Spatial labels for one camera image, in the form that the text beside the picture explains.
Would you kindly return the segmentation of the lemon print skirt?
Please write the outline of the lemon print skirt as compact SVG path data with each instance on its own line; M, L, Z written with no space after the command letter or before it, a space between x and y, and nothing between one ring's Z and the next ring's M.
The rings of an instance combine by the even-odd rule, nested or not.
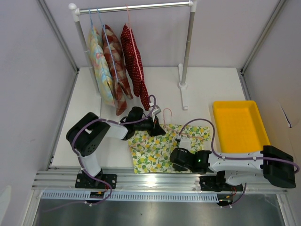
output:
M146 131L136 131L128 140L129 150L132 155L134 173L175 173L172 163L169 160L171 152L179 146L176 136L166 131L165 135L151 137ZM189 151L195 153L204 150L208 141L190 139L191 148Z

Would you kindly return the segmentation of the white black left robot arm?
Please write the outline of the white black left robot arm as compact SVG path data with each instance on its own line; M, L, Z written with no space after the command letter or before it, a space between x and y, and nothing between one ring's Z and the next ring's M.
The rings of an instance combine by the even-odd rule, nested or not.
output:
M146 131L151 137L166 134L156 115L145 115L143 109L137 106L120 122L100 119L96 114L89 112L69 129L66 140L77 155L87 175L85 182L91 188L98 188L102 183L102 168L95 154L102 140L129 140L136 131Z

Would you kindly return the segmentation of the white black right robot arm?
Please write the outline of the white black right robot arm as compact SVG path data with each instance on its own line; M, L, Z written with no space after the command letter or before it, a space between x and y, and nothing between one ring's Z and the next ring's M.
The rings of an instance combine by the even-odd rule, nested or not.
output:
M175 171L200 174L202 191L242 191L245 183L269 182L271 185L292 189L296 187L293 157L271 146L263 150L242 153L214 153L187 149L188 140L180 139L180 146L170 154L170 162Z

